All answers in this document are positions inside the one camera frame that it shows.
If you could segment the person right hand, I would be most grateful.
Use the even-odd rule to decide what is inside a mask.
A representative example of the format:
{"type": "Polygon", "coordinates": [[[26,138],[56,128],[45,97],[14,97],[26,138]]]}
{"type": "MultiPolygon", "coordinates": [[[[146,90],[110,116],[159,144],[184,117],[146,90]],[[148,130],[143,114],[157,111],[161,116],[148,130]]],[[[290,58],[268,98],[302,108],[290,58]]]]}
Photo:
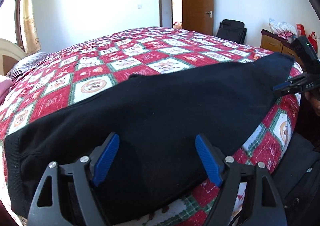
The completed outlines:
{"type": "Polygon", "coordinates": [[[304,94],[305,98],[308,100],[314,112],[320,116],[320,101],[314,96],[313,92],[306,92],[304,94]]]}

